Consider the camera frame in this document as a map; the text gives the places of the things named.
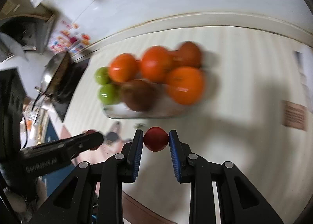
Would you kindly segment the green apple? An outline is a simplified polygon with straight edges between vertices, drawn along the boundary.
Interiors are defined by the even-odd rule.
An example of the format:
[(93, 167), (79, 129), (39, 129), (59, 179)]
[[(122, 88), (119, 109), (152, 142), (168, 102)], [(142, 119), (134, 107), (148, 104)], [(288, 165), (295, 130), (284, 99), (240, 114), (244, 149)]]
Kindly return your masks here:
[(110, 77), (108, 74), (108, 68), (107, 67), (100, 67), (96, 70), (94, 75), (95, 81), (99, 85), (105, 85), (110, 83)]
[(114, 105), (120, 102), (119, 87), (114, 84), (105, 84), (98, 91), (98, 99), (103, 105)]

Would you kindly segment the small red cherry tomato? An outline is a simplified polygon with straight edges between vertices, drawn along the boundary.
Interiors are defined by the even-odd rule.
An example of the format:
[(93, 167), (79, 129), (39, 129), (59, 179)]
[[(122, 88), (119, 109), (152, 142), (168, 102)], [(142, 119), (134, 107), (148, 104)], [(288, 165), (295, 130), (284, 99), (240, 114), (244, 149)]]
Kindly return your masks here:
[(167, 147), (169, 135), (160, 127), (152, 127), (145, 132), (143, 143), (150, 151), (161, 151)]

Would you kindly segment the red-brown apple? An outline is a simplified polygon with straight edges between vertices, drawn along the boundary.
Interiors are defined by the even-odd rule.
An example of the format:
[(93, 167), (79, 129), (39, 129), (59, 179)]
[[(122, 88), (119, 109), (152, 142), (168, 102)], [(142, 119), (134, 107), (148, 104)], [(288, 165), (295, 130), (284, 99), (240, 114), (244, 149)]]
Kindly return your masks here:
[(158, 98), (157, 89), (151, 83), (141, 79), (126, 82), (121, 86), (121, 101), (136, 112), (149, 111)]

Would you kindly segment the orange mandarin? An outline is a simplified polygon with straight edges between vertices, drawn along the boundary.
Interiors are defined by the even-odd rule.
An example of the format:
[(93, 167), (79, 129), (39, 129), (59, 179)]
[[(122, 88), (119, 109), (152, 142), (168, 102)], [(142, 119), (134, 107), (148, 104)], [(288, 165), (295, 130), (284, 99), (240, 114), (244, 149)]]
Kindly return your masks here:
[(109, 65), (108, 74), (116, 83), (134, 80), (138, 73), (135, 57), (130, 53), (122, 53), (115, 57)]

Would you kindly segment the orange with stem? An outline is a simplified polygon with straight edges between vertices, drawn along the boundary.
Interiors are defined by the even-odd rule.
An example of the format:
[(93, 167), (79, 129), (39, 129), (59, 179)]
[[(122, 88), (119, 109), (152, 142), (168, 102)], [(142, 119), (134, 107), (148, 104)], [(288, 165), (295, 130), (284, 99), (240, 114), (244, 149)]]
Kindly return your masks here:
[(142, 57), (140, 71), (143, 78), (152, 83), (161, 84), (167, 73), (173, 68), (170, 52), (165, 47), (156, 45), (148, 48)]

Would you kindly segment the large orange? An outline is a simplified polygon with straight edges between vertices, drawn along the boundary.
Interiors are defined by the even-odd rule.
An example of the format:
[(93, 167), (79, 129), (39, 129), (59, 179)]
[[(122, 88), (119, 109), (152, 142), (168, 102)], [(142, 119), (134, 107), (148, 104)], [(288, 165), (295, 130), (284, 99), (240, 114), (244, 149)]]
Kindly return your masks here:
[(167, 95), (181, 105), (194, 105), (205, 90), (204, 73), (194, 67), (178, 67), (165, 78)]

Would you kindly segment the small orange persimmon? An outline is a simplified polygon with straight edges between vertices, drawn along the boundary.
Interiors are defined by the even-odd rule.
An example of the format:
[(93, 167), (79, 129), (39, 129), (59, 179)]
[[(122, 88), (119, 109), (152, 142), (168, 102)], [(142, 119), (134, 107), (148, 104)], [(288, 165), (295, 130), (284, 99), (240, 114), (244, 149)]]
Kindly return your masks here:
[(200, 68), (202, 65), (202, 51), (194, 42), (182, 42), (178, 48), (177, 65), (179, 67)]

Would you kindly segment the steel frying pan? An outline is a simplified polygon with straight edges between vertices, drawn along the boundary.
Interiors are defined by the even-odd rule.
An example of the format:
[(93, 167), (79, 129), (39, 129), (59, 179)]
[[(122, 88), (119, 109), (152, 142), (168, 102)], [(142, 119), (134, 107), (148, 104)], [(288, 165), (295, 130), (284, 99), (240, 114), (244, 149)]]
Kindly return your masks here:
[(50, 59), (45, 66), (40, 87), (36, 87), (39, 98), (54, 93), (71, 62), (70, 54), (67, 51), (55, 54)]

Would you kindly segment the floral oval ceramic plate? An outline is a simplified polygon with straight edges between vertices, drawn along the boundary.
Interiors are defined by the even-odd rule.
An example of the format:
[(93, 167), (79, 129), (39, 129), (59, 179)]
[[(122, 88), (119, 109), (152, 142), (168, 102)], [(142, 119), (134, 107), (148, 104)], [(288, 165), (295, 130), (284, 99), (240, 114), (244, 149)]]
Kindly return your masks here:
[(148, 48), (140, 60), (130, 53), (106, 67), (110, 83), (99, 89), (104, 113), (112, 119), (167, 118), (195, 105), (205, 91), (203, 53), (192, 42), (177, 50)]

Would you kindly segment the cat print striped placemat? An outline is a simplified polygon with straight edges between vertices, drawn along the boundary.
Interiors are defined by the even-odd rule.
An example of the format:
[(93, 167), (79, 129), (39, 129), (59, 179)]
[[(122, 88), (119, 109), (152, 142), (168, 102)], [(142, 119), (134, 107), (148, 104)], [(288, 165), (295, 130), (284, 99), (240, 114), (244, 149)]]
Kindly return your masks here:
[(174, 50), (194, 41), (204, 49), (206, 94), (183, 115), (122, 120), (120, 135), (137, 127), (175, 129), (182, 142), (208, 161), (232, 161), (268, 200), (284, 223), (293, 223), (312, 196), (312, 114), (300, 114), (305, 129), (283, 124), (289, 101), (308, 107), (308, 92), (295, 52), (302, 44), (268, 32), (239, 27), (197, 27), (144, 34), (105, 45), (89, 61), (64, 124), (72, 135), (107, 133), (113, 120), (98, 100), (95, 71), (121, 53), (141, 56), (154, 45)]

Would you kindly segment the brown paper note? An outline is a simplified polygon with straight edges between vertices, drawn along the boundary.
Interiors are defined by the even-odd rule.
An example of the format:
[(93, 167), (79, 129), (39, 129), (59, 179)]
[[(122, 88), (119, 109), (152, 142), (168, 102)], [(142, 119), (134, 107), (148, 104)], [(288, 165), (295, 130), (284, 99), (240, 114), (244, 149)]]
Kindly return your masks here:
[(307, 130), (307, 108), (303, 105), (283, 100), (282, 125), (302, 131)]

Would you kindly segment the colourful sticker sheet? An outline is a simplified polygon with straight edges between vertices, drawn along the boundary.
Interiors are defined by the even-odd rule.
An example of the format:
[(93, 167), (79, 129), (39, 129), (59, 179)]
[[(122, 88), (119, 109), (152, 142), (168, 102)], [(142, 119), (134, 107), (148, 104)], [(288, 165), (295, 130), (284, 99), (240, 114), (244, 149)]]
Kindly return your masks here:
[(77, 24), (62, 18), (58, 21), (50, 35), (47, 48), (54, 54), (68, 51), (71, 55), (78, 54), (91, 43), (91, 37), (83, 32)]

